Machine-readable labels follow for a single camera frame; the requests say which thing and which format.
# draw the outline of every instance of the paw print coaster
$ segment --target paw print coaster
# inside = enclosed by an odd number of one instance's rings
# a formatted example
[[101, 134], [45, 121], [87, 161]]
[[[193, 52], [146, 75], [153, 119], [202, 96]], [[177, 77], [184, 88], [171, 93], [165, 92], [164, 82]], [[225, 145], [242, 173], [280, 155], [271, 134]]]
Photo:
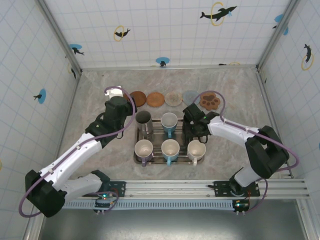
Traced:
[[201, 95], [200, 106], [204, 107], [208, 111], [217, 110], [220, 103], [220, 99], [213, 92], [204, 93]]

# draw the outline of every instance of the stainless steel mug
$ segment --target stainless steel mug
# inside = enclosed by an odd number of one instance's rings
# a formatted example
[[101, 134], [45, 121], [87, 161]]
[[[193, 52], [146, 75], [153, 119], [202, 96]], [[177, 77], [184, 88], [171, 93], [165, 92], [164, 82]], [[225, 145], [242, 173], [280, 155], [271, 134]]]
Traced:
[[134, 146], [134, 152], [142, 162], [142, 167], [147, 165], [153, 157], [154, 146], [149, 140], [142, 139], [138, 141]]
[[142, 135], [146, 138], [154, 132], [151, 114], [148, 111], [140, 111], [135, 115], [135, 121]]

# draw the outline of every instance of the purple mug handle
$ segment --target purple mug handle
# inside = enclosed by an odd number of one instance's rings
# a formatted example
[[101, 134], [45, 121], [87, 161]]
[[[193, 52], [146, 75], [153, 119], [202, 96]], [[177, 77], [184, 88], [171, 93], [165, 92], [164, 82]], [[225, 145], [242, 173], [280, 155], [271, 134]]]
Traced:
[[142, 167], [147, 166], [147, 159], [144, 157], [142, 158]]

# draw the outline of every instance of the mug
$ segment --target mug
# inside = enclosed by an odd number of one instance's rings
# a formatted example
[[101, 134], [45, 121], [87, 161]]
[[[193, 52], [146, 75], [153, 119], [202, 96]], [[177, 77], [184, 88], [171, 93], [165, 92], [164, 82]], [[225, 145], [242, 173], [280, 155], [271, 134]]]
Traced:
[[172, 113], [167, 112], [162, 115], [161, 125], [163, 130], [168, 133], [168, 137], [172, 138], [172, 133], [176, 130], [178, 124], [178, 117]]
[[166, 164], [171, 165], [171, 162], [178, 158], [180, 151], [179, 143], [176, 140], [168, 139], [165, 140], [161, 145], [161, 152], [163, 157], [166, 159]]
[[192, 140], [187, 147], [187, 155], [193, 162], [193, 166], [197, 165], [198, 160], [200, 160], [206, 153], [206, 145], [199, 140]]
[[142, 139], [135, 144], [134, 152], [142, 161], [142, 167], [145, 167], [147, 162], [154, 157], [153, 150], [154, 146], [149, 140]]
[[140, 111], [135, 115], [135, 121], [138, 125], [139, 130], [142, 132], [144, 137], [152, 134], [154, 126], [152, 124], [151, 114], [148, 111]]

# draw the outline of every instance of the coaster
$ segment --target coaster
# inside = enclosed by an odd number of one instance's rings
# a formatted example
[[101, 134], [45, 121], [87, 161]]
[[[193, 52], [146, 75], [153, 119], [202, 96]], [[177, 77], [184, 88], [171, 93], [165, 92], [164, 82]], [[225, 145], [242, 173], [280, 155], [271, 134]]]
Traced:
[[208, 92], [201, 95], [200, 106], [208, 111], [217, 110], [220, 103], [220, 99], [214, 92]]
[[[193, 103], [193, 101], [195, 100], [195, 98], [199, 95], [199, 93], [197, 91], [194, 91], [194, 90], [191, 90], [191, 91], [185, 91], [182, 95], [182, 99], [183, 99], [183, 102], [189, 106]], [[198, 97], [196, 100], [195, 100], [195, 104], [198, 105], [200, 102], [200, 97]]]
[[134, 98], [135, 105], [137, 107], [143, 106], [147, 101], [147, 97], [142, 91], [133, 91], [132, 93], [130, 93], [130, 96]]
[[171, 107], [176, 107], [182, 103], [182, 94], [177, 91], [171, 91], [164, 97], [165, 103]]
[[152, 92], [146, 98], [146, 103], [150, 107], [160, 107], [165, 103], [165, 96], [160, 92]]

